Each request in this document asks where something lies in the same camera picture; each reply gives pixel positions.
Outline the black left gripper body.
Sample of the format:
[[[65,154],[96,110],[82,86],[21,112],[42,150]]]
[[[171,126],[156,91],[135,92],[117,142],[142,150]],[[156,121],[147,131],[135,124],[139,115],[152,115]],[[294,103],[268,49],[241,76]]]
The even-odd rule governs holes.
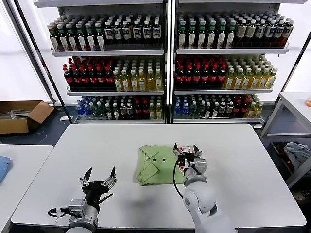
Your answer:
[[[88,205],[93,207],[99,206],[106,199],[113,196],[113,193],[102,197],[103,194],[107,194],[113,187],[113,183],[109,184],[104,181],[91,181],[82,185],[82,191],[85,194],[85,199]]]

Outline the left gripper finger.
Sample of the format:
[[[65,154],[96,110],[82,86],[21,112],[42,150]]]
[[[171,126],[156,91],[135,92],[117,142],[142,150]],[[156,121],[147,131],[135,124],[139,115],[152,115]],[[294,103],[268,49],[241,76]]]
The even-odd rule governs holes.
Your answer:
[[[102,186],[112,188],[116,182],[117,182],[116,171],[115,167],[113,167],[110,176],[105,181],[102,182]]]
[[[91,176],[92,168],[90,168],[85,174],[83,178],[80,178],[80,183],[82,186],[88,186],[88,181]]]

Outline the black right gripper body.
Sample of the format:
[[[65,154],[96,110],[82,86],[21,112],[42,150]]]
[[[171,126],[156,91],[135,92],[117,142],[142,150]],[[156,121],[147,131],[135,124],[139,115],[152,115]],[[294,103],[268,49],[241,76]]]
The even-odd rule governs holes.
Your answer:
[[[177,164],[180,170],[192,168],[196,170],[193,152],[183,152],[182,156],[177,157]]]

